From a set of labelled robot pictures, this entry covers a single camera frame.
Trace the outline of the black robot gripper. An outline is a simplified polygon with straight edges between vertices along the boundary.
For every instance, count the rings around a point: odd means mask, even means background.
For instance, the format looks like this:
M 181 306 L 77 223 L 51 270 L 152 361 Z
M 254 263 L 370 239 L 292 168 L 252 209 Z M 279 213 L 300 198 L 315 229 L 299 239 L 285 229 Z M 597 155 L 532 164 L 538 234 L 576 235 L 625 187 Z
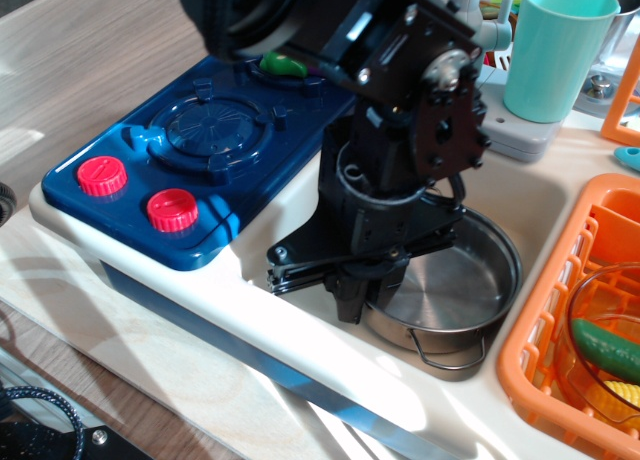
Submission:
M 338 320 L 359 324 L 367 295 L 386 306 L 412 258 L 453 244 L 465 196 L 453 120 L 436 121 L 425 152 L 411 134 L 400 118 L 326 128 L 316 210 L 267 253 L 274 294 L 322 284 Z

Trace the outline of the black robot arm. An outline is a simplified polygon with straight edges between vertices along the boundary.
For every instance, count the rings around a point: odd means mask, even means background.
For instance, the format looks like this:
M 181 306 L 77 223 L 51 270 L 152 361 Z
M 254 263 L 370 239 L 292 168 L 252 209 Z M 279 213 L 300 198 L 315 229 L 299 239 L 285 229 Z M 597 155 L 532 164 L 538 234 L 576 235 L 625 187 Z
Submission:
M 441 0 L 180 2 L 216 59 L 279 53 L 354 93 L 324 132 L 314 214 L 267 257 L 274 293 L 322 284 L 358 322 L 413 258 L 453 244 L 461 174 L 490 143 L 473 30 Z

